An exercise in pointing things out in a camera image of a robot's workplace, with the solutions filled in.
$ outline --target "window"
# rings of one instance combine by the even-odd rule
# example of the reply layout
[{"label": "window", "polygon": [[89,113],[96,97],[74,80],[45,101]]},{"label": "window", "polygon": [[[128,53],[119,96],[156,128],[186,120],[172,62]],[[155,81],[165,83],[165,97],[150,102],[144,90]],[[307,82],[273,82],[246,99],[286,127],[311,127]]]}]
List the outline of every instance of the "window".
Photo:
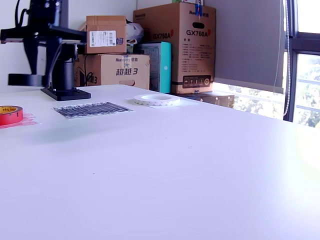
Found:
[{"label": "window", "polygon": [[[286,89],[288,55],[284,54],[283,88]],[[285,95],[252,88],[214,83],[213,90],[234,94],[234,109],[269,118],[284,118]]]},{"label": "window", "polygon": [[320,34],[320,0],[297,0],[299,32]]},{"label": "window", "polygon": [[286,121],[320,128],[320,0],[288,0],[291,98]]},{"label": "window", "polygon": [[298,55],[293,121],[320,128],[320,56]]}]

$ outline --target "double-sided tape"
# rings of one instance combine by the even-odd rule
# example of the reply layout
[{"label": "double-sided tape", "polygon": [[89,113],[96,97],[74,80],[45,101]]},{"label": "double-sided tape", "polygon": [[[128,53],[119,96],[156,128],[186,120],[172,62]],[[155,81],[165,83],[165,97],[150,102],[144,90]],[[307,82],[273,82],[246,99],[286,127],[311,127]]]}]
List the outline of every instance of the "double-sided tape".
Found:
[{"label": "double-sided tape", "polygon": [[176,106],[180,103],[180,97],[166,94],[151,94],[135,96],[134,102],[145,106]]},{"label": "double-sided tape", "polygon": [[0,106],[0,126],[16,124],[24,118],[23,108],[19,106]]}]

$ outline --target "window blind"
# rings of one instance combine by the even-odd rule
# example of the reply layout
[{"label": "window blind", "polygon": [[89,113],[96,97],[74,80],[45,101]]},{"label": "window blind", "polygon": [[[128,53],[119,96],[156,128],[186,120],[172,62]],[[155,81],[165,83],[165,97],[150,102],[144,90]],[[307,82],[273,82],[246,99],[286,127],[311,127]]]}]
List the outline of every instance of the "window blind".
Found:
[{"label": "window blind", "polygon": [[215,82],[283,93],[286,35],[282,0],[204,3],[216,8]]}]

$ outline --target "red tape roll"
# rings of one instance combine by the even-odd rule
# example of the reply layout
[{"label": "red tape roll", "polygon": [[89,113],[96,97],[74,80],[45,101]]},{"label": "red tape roll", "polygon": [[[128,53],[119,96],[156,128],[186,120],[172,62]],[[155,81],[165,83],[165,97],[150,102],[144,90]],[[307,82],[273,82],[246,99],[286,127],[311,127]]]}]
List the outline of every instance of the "red tape roll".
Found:
[{"label": "red tape roll", "polygon": [[0,106],[0,126],[16,124],[24,119],[23,108],[19,106]]}]

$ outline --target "black metal stand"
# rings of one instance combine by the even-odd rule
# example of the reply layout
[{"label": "black metal stand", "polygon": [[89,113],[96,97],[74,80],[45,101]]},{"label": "black metal stand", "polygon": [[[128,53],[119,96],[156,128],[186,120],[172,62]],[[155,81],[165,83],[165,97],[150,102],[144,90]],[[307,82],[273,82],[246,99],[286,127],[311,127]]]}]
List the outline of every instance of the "black metal stand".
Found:
[{"label": "black metal stand", "polygon": [[81,100],[81,99],[90,99],[91,94],[79,89],[71,89],[65,91],[54,91],[50,88],[41,89],[42,92],[49,95],[56,101],[72,101],[72,100]]},{"label": "black metal stand", "polygon": [[[57,101],[90,99],[91,94],[75,88],[74,66],[77,49],[87,43],[87,33],[68,29],[68,0],[30,0],[20,22],[19,2],[15,10],[15,28],[2,29],[2,44],[23,42],[31,74],[9,74],[12,86],[45,87],[42,92]],[[28,25],[22,26],[23,16]],[[46,47],[45,75],[37,75],[38,47]]]}]

